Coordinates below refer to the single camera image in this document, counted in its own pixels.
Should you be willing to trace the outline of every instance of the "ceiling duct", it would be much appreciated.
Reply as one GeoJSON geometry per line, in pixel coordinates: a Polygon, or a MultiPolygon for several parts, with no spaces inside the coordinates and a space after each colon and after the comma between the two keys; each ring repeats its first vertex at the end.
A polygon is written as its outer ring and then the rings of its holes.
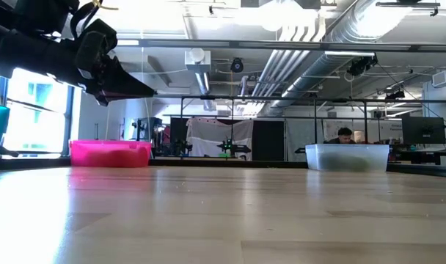
{"type": "MultiPolygon", "coordinates": [[[[211,70],[210,51],[204,51],[201,48],[193,48],[190,51],[186,51],[185,61],[187,70],[193,70],[195,72],[200,94],[210,94],[211,90],[208,81],[208,72],[211,70]]],[[[205,111],[215,111],[215,103],[212,100],[204,100],[203,109],[205,111]]]]}
{"type": "MultiPolygon", "coordinates": [[[[377,7],[379,0],[359,0],[326,36],[332,43],[374,43],[394,29],[410,12],[410,8],[377,7]]],[[[330,76],[353,59],[352,56],[322,55],[283,93],[283,97],[301,97],[323,80],[305,76],[330,76]]],[[[293,100],[275,100],[267,104],[263,114],[279,116],[293,100]]]]}

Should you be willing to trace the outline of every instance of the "table surface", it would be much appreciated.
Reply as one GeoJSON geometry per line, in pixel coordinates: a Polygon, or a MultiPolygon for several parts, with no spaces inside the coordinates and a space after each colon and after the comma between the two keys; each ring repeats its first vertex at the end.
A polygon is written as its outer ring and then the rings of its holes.
{"type": "Polygon", "coordinates": [[[446,263],[446,178],[306,169],[0,174],[0,263],[446,263]]]}

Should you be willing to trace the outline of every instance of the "window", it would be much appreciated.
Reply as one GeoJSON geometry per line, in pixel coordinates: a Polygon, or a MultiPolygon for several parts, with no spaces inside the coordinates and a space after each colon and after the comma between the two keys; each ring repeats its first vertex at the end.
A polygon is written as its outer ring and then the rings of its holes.
{"type": "Polygon", "coordinates": [[[14,71],[7,87],[11,112],[3,146],[20,152],[61,153],[69,137],[65,126],[70,124],[67,102],[73,88],[21,69],[14,71]]]}

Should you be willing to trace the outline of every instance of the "white backdrop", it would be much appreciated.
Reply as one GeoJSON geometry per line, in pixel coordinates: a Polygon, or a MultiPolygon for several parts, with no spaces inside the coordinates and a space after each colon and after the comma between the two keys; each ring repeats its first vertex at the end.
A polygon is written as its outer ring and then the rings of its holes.
{"type": "MultiPolygon", "coordinates": [[[[192,144],[191,157],[218,157],[222,149],[217,147],[224,140],[231,138],[231,125],[206,118],[190,118],[187,121],[187,142],[192,144]]],[[[233,144],[244,144],[252,150],[253,121],[241,121],[233,125],[233,144]]],[[[236,156],[245,155],[248,161],[252,160],[251,153],[236,153],[236,156]]]]}

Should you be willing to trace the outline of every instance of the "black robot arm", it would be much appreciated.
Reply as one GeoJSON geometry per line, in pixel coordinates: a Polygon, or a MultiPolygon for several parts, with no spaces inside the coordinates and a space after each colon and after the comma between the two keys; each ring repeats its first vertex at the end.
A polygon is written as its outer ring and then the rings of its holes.
{"type": "Polygon", "coordinates": [[[73,34],[73,40],[52,37],[63,30],[68,14],[73,15],[76,33],[78,22],[89,21],[97,11],[91,3],[78,6],[78,0],[18,0],[13,9],[0,2],[0,76],[11,78],[17,67],[51,76],[83,88],[104,106],[113,100],[152,97],[152,88],[108,55],[117,45],[117,33],[102,20],[84,27],[79,36],[73,34]]]}

